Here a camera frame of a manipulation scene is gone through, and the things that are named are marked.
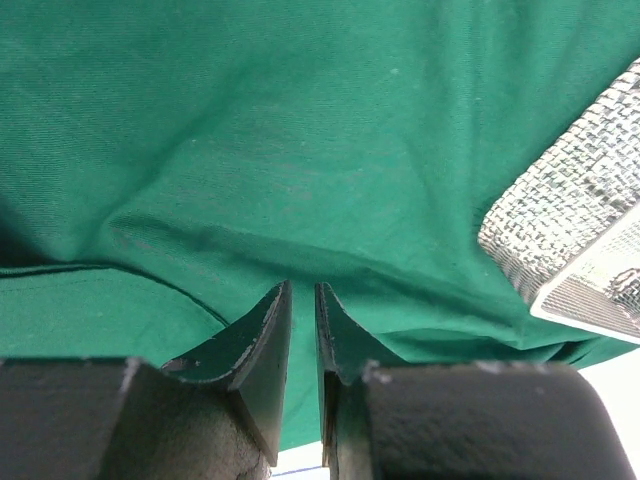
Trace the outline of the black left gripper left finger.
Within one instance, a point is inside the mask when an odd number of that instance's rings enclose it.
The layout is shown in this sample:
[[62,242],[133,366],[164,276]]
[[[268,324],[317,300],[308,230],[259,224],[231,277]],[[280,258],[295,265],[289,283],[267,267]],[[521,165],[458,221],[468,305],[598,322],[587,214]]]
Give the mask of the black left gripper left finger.
[[266,479],[278,459],[292,288],[155,367],[6,358],[5,479]]

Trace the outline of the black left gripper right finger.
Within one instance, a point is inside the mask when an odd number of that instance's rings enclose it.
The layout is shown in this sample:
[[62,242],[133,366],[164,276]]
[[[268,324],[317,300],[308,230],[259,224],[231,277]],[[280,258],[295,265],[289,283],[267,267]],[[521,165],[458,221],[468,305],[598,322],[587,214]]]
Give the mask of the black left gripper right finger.
[[596,391],[559,363],[410,363],[315,288],[323,464],[334,479],[631,479]]

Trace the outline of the metal mesh instrument tray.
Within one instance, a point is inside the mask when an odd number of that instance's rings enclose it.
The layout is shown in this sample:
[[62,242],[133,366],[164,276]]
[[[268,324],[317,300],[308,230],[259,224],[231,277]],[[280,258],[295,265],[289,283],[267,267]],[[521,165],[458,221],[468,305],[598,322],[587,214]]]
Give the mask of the metal mesh instrument tray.
[[532,316],[639,341],[639,63],[493,204],[478,243]]

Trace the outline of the green surgical drape cloth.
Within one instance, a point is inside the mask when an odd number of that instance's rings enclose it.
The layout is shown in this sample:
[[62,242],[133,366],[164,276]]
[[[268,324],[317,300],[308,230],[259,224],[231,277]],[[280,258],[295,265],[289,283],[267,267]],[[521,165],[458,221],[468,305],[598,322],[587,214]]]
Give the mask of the green surgical drape cloth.
[[476,235],[638,54],[635,1],[5,1],[1,353],[163,364],[290,280],[286,448],[319,282],[412,361],[623,355]]

